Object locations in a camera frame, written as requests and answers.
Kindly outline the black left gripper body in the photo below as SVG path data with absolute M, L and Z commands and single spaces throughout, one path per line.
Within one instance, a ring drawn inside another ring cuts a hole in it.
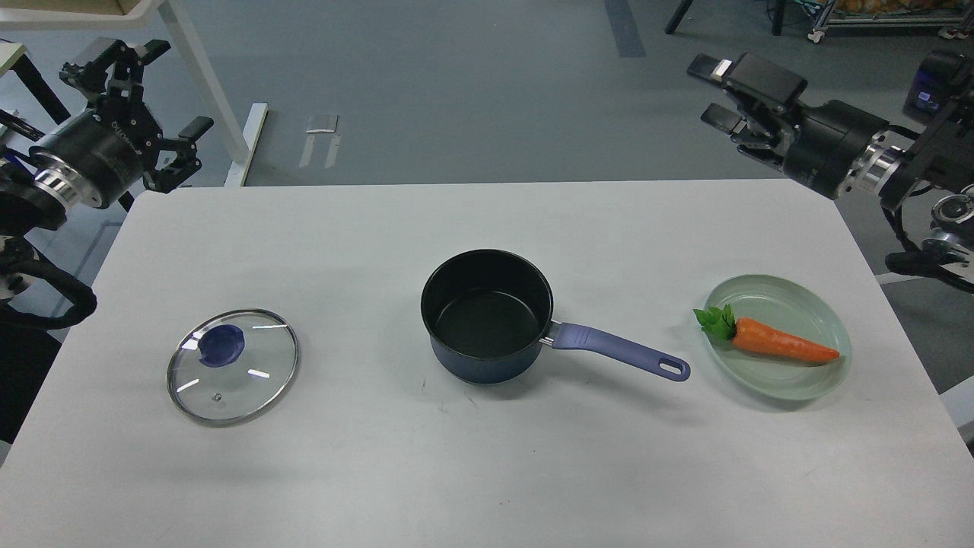
M 29 147 L 33 184 L 64 209 L 106 209 L 155 169 L 161 127 L 147 109 L 112 115 L 86 109 Z

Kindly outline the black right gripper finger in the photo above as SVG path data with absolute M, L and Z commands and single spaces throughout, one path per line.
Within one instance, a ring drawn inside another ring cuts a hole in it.
M 773 170 L 782 170 L 788 151 L 788 109 L 785 105 L 741 105 L 731 111 L 710 104 L 700 121 L 717 129 L 735 144 L 741 155 Z
M 742 53 L 735 60 L 699 53 L 686 73 L 723 91 L 754 129 L 781 129 L 805 108 L 801 94 L 807 80 L 755 53 Z

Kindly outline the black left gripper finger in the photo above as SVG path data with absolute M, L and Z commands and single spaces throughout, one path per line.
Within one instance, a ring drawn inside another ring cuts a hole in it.
M 153 165 L 144 171 L 142 180 L 146 190 L 170 193 L 202 169 L 198 159 L 198 140 L 215 124 L 212 118 L 198 116 L 185 125 L 174 139 L 159 138 L 152 149 L 155 159 L 159 152 L 173 152 L 174 156 L 161 167 Z
M 140 123 L 148 116 L 142 84 L 144 69 L 170 51 L 166 40 L 132 45 L 98 38 L 64 63 L 59 79 L 80 91 L 87 108 L 109 121 Z

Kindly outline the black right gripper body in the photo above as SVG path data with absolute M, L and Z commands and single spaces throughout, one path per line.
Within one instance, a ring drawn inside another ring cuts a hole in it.
M 855 161 L 889 127 L 890 121 L 838 100 L 801 108 L 782 173 L 836 200 Z

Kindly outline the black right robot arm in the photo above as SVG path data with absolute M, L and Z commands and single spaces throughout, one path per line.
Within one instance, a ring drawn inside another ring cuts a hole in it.
M 801 103 L 807 80 L 744 53 L 696 56 L 689 76 L 713 84 L 735 107 L 710 104 L 702 121 L 741 155 L 829 200 L 858 188 L 876 196 L 902 250 L 891 273 L 972 291 L 972 59 L 929 53 L 903 113 L 920 132 L 829 100 Z

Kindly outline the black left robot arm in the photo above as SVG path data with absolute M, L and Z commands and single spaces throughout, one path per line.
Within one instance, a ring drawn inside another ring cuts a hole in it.
M 166 40 L 132 45 L 100 38 L 59 72 L 86 104 L 70 113 L 22 45 L 4 42 L 13 73 L 56 123 L 51 132 L 3 111 L 2 127 L 26 138 L 27 152 L 2 146 L 1 180 L 1 426 L 11 444 L 20 433 L 60 342 L 56 330 L 94 313 L 97 298 L 76 275 L 56 266 L 28 240 L 32 231 L 56 231 L 83 205 L 132 208 L 131 187 L 176 190 L 201 170 L 198 140 L 213 120 L 199 116 L 167 138 L 144 101 L 144 70 L 170 51 Z

